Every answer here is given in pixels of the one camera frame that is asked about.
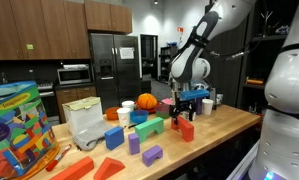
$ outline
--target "wooden countertop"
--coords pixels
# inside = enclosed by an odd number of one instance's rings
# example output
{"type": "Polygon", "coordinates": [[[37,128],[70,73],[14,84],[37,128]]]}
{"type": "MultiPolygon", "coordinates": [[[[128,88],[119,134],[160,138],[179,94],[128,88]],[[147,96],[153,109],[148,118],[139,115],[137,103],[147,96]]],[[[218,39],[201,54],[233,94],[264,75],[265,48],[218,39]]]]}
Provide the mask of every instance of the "wooden countertop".
{"type": "MultiPolygon", "coordinates": [[[[155,115],[149,116],[149,119],[152,118],[155,118],[155,115]]],[[[94,160],[95,168],[82,179],[93,179],[106,157],[120,160],[126,166],[110,179],[158,179],[257,124],[260,121],[260,116],[221,105],[210,116],[199,115],[190,122],[195,128],[194,140],[191,142],[185,142],[180,132],[172,130],[170,121],[170,118],[164,120],[165,130],[163,133],[159,135],[152,133],[147,141],[140,144],[140,153],[138,154],[130,155],[129,153],[127,135],[134,133],[135,130],[134,128],[125,128],[125,142],[116,149],[110,151],[106,148],[105,142],[97,145],[92,151],[79,151],[73,146],[51,172],[43,169],[31,179],[50,179],[86,156],[90,156],[94,160]],[[147,167],[142,162],[142,153],[154,145],[159,145],[163,149],[163,157],[156,159],[150,167],[147,167]]],[[[118,121],[106,122],[113,125],[119,124],[118,121]]],[[[61,147],[60,151],[67,144],[73,145],[67,124],[53,126],[53,130],[61,147]]]]}

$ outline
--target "microwave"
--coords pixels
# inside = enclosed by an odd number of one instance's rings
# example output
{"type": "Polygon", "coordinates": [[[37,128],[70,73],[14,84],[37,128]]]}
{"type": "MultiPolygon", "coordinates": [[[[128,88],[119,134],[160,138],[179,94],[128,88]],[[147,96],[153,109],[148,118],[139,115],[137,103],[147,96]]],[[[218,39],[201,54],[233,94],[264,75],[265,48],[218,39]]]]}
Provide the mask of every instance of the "microwave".
{"type": "Polygon", "coordinates": [[[77,68],[62,68],[58,69],[57,71],[60,85],[91,82],[89,66],[77,68]]]}

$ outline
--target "toy box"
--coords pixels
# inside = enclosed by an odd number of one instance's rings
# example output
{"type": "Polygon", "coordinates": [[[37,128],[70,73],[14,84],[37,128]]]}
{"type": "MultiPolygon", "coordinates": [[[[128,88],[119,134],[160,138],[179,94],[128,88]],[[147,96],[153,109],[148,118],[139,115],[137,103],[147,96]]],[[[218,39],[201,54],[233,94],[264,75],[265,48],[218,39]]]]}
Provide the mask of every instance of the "toy box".
{"type": "Polygon", "coordinates": [[[29,179],[58,152],[36,83],[0,85],[0,178],[29,179]]]}

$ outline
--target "refrigerator door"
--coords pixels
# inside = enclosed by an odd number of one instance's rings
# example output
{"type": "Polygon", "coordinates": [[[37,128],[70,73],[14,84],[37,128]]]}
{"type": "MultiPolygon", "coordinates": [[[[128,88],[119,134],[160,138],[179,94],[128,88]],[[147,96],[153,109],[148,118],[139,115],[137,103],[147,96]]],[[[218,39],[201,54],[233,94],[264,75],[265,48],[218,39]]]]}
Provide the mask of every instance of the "refrigerator door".
{"type": "Polygon", "coordinates": [[[114,56],[113,36],[90,34],[93,68],[97,84],[97,95],[101,98],[102,111],[120,106],[114,56]]]}
{"type": "Polygon", "coordinates": [[[141,92],[138,38],[114,35],[119,101],[136,101],[141,92]]]}

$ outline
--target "red block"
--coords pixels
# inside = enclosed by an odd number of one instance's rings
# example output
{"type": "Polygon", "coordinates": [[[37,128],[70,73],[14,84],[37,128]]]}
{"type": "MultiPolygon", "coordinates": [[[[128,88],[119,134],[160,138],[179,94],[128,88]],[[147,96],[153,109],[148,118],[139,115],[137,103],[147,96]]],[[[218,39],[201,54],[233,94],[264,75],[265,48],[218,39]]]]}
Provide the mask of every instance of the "red block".
{"type": "Polygon", "coordinates": [[[87,156],[75,164],[69,166],[50,180],[71,180],[79,179],[94,168],[93,160],[87,156]]]}
{"type": "Polygon", "coordinates": [[[118,160],[108,158],[102,162],[96,174],[93,176],[94,180],[107,179],[125,168],[125,165],[118,160]]]}
{"type": "Polygon", "coordinates": [[[186,121],[185,119],[183,119],[181,116],[178,116],[177,120],[178,120],[178,125],[176,125],[171,118],[171,128],[174,130],[180,129],[182,133],[182,138],[186,142],[193,141],[194,126],[190,124],[188,121],[186,121]]]}

